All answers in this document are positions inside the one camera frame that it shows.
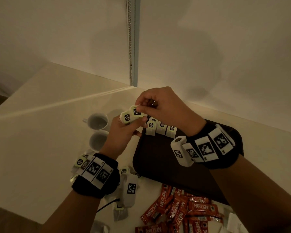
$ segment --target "black cable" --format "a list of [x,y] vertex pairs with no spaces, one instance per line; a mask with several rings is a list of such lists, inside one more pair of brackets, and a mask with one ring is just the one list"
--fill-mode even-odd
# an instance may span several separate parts
[[112,204],[113,202],[119,202],[120,199],[115,199],[115,200],[112,200],[110,203],[107,203],[105,206],[101,207],[100,209],[97,210],[97,212],[99,212],[100,210],[102,210],[103,208],[107,207],[109,204]]

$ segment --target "table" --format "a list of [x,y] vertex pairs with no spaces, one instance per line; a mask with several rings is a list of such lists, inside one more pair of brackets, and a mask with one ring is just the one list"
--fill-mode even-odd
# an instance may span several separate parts
[[[70,192],[71,166],[89,148],[92,131],[82,119],[95,112],[112,118],[133,105],[142,91],[53,63],[36,73],[0,106],[0,207],[44,223]],[[237,129],[245,157],[291,194],[291,133],[187,105],[206,119]],[[138,139],[129,142],[119,166],[132,166]],[[113,232],[133,232],[142,225],[140,215],[159,196],[161,184],[140,178],[139,185],[127,219],[113,222],[112,206],[96,219]]]

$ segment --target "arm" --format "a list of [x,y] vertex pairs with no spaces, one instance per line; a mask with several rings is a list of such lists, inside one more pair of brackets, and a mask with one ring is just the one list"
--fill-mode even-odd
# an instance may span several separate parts
[[[155,100],[156,108],[149,107]],[[199,133],[205,120],[188,108],[170,87],[143,92],[137,110],[187,136]],[[225,169],[210,170],[225,198],[249,232],[266,232],[291,224],[291,196],[244,157]]]
[[[135,120],[132,124],[125,126],[119,116],[112,120],[108,138],[99,153],[110,158],[117,159],[125,150],[133,135],[141,136],[137,128],[147,125],[146,117]],[[40,233],[85,233],[91,230],[94,218],[100,203],[100,199],[83,196],[71,191],[62,204],[44,223]]]

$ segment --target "hand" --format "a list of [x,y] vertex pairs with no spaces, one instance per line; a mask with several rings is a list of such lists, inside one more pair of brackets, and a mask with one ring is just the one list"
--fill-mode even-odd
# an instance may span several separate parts
[[[151,100],[158,104],[156,108],[150,107]],[[194,113],[174,93],[170,87],[152,88],[141,93],[136,100],[137,111],[148,114],[169,126],[175,126],[187,136],[199,133],[206,121]]]
[[141,136],[141,133],[136,129],[147,127],[146,121],[147,117],[144,116],[133,121],[130,125],[124,125],[120,116],[114,117],[107,140],[99,153],[116,160],[123,153],[133,135]]

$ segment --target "blue vertical strip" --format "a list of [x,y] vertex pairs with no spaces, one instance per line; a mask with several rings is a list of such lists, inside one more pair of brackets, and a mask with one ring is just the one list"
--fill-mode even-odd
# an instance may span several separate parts
[[134,28],[134,82],[133,86],[138,86],[138,57],[139,57],[139,27],[140,27],[140,2],[135,0],[135,28]]

